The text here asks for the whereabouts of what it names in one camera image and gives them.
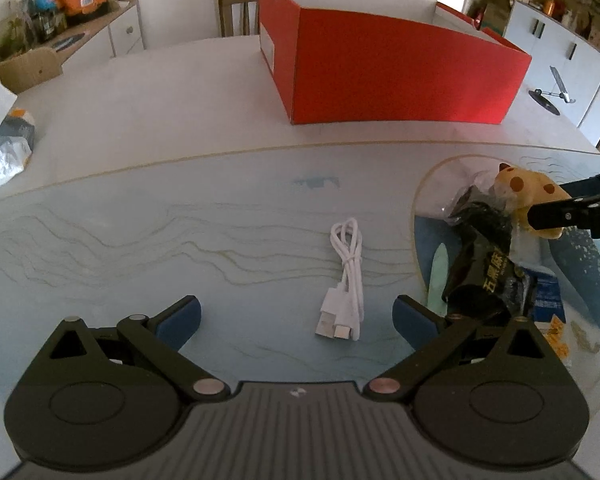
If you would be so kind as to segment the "clear bag dark contents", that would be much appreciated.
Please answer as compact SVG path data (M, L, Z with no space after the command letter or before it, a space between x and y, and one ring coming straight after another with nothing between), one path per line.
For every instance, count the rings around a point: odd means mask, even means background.
M494 175L486 170L474 174L468 185L457 192L446 210L446 218L458 220L462 214L477 207L486 207L497 212L502 212L505 208L504 200L495 193Z

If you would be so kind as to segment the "brown cardboard box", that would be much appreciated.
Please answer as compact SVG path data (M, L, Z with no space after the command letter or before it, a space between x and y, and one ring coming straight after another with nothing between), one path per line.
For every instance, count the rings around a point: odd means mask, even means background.
M40 47L0 62L1 83L15 94L20 94L62 74L56 51Z

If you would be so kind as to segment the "black snack packet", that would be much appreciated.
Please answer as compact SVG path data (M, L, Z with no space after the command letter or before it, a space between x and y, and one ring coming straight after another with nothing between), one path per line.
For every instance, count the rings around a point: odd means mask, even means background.
M509 258L512 222L485 202L458 205L451 214L460 238L442 298L448 315L504 326L531 308L535 279Z

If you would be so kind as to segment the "white sideboard cabinet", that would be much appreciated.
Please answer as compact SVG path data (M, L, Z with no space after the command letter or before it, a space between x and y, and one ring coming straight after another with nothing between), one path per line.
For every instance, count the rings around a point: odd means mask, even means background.
M138 0L109 0L109 12L70 27L44 47L52 48L64 73L85 70L145 50Z

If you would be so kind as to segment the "black phone stand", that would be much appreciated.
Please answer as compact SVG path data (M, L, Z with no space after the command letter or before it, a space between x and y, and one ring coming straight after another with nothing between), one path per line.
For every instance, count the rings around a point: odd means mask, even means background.
M552 76L554 78L557 90L548 91L542 90L541 88L535 88L533 90L528 91L528 96L530 96L530 98L536 104L539 104L539 106L542 107L543 110L546 110L547 112L550 112L550 114L553 114L555 116L559 116L560 110L558 110L558 107L550 100L550 98L558 98L568 105L574 104L576 100L570 96L570 93L567 90L564 81L562 80L562 75L559 73L559 70L555 66L551 65L550 72L552 73Z

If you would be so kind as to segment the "crumpled plastic bag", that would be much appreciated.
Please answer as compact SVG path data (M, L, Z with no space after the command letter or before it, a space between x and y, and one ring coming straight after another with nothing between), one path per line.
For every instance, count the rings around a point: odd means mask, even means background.
M0 187L21 174L34 150L35 123L23 108L14 108L0 125Z

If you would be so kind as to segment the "wooden chair behind table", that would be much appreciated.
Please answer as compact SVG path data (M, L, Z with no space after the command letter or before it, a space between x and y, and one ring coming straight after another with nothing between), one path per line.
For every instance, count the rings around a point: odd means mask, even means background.
M260 34L259 0L218 0L218 6L223 38Z

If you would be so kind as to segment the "blue cracker packet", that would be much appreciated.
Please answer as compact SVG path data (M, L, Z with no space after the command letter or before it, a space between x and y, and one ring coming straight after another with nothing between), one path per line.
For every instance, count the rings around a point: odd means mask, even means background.
M558 278L545 266L524 266L527 275L535 280L535 293L531 316L536 328L541 332L556 356L571 366L568 337L566 336L566 312Z

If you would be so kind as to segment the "red cardboard box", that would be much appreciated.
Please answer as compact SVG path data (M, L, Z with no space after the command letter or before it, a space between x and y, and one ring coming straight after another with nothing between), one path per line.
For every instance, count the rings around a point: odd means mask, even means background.
M259 27L295 125L496 125L531 63L524 50L437 0L259 0Z

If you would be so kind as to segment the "yellow spotted plush toy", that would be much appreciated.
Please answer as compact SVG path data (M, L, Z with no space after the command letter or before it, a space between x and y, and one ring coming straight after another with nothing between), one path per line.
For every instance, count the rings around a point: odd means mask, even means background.
M510 166L501 162L493 183L494 194L505 200L506 211L521 229L546 240L559 240L563 228L537 230L528 222L527 214L534 205L570 200L571 196L542 172Z

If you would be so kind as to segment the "mint green silicone stick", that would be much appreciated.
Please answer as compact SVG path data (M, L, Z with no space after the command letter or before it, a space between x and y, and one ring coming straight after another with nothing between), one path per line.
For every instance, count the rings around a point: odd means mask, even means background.
M434 314L445 317L448 306L443 292L449 275L449 254L445 244L441 243L434 252L428 286L427 308Z

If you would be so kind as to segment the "white wall cabinets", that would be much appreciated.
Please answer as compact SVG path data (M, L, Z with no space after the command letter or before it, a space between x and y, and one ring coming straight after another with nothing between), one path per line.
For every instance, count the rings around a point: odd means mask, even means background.
M576 102L550 100L590 142L600 140L600 0L465 0L463 11L531 56L529 88L556 91L555 66Z

